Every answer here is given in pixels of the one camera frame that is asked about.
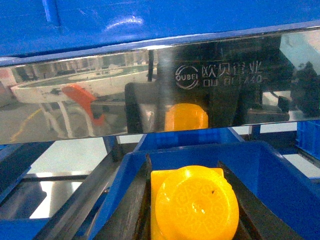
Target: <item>reflective metal surface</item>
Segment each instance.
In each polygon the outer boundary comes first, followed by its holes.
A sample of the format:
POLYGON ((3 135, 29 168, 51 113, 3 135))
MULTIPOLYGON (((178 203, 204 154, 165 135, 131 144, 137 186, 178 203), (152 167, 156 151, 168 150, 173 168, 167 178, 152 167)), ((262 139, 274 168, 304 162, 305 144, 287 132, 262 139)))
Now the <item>reflective metal surface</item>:
POLYGON ((0 219, 52 217, 82 181, 33 181, 20 183, 0 206, 0 219))
POLYGON ((210 128, 318 119, 319 59, 304 30, 0 68, 0 144, 162 132, 181 103, 210 128))

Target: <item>yellow plastic cap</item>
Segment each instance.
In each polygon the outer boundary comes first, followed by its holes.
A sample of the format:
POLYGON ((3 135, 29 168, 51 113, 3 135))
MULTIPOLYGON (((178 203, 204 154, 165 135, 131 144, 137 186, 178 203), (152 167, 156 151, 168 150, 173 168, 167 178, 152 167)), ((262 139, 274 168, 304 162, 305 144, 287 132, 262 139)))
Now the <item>yellow plastic cap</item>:
POLYGON ((223 176, 207 167, 186 166, 162 183, 155 218, 166 240, 232 240, 239 207, 223 176))
POLYGON ((198 105, 179 103, 174 105, 165 114, 164 130, 184 131, 208 128, 208 115, 198 105))

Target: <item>orange part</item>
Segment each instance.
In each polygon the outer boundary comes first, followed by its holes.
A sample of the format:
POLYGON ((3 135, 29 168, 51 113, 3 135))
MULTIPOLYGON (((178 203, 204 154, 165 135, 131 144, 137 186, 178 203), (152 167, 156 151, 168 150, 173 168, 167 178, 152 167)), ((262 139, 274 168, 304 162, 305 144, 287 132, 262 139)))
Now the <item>orange part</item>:
POLYGON ((207 113, 198 105, 179 103, 165 114, 164 131, 184 131, 208 128, 207 113))
POLYGON ((239 207, 221 168, 151 172, 151 240, 232 240, 239 207))
POLYGON ((94 118, 94 115, 91 111, 91 103, 97 100, 97 98, 93 96, 90 92, 83 89, 81 86, 77 84, 72 84, 70 86, 62 88, 62 92, 69 98, 71 98, 73 101, 78 103, 86 111, 94 125, 101 126, 104 124, 104 115, 101 115, 98 119, 94 118))

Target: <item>oubei logo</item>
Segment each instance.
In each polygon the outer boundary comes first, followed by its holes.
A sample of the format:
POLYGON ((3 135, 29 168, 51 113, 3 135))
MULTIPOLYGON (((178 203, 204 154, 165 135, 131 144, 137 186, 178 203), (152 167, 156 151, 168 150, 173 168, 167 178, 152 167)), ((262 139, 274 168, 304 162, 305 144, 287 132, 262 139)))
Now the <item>oubei logo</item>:
POLYGON ((193 89, 198 82, 198 70, 194 66, 182 65, 175 71, 175 83, 182 89, 193 89))

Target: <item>blue plastic bin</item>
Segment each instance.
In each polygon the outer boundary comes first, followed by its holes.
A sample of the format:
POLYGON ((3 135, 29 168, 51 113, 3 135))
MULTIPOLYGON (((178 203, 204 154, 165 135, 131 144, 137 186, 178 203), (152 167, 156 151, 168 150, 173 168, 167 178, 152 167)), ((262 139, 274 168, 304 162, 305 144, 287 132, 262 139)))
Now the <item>blue plastic bin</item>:
POLYGON ((244 142, 231 127, 145 134, 134 151, 244 142))
POLYGON ((279 218, 306 240, 320 239, 320 190, 288 160, 262 141, 204 144, 127 154, 101 208, 93 234, 112 215, 150 154, 154 170, 224 162, 279 218))
POLYGON ((320 120, 297 124, 296 146, 320 160, 320 120))

